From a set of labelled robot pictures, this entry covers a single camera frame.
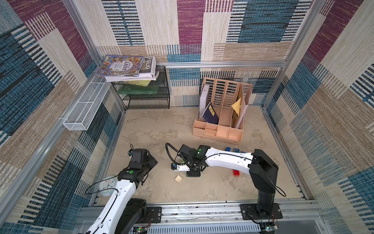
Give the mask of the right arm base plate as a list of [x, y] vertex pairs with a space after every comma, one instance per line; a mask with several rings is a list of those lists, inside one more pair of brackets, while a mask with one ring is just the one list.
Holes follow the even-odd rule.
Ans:
[[283, 218], [283, 214], [278, 203], [273, 203], [270, 211], [259, 208], [258, 205], [254, 203], [240, 204], [239, 207], [243, 220], [273, 220]]

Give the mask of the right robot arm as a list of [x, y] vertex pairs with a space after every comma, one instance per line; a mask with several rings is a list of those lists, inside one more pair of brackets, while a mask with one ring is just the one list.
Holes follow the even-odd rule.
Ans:
[[274, 197], [279, 167], [263, 150], [235, 153], [207, 145], [200, 145], [198, 149], [182, 145], [177, 156], [183, 161], [174, 161], [171, 169], [186, 172], [190, 177], [199, 177], [207, 167], [223, 167], [249, 175], [258, 190], [258, 200], [257, 204], [245, 209], [244, 212], [253, 215], [254, 218], [266, 218], [275, 214]]

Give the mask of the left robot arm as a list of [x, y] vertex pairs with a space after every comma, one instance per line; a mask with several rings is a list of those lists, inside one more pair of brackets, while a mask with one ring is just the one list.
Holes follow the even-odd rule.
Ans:
[[147, 219], [146, 201], [132, 196], [157, 160], [147, 149], [133, 149], [130, 154], [128, 166], [118, 174], [114, 192], [87, 234], [127, 234], [137, 221]]

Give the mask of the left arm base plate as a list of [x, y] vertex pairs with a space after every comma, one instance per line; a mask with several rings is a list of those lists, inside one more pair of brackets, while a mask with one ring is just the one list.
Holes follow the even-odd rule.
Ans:
[[162, 207], [147, 207], [146, 218], [143, 220], [145, 224], [158, 224], [161, 223]]

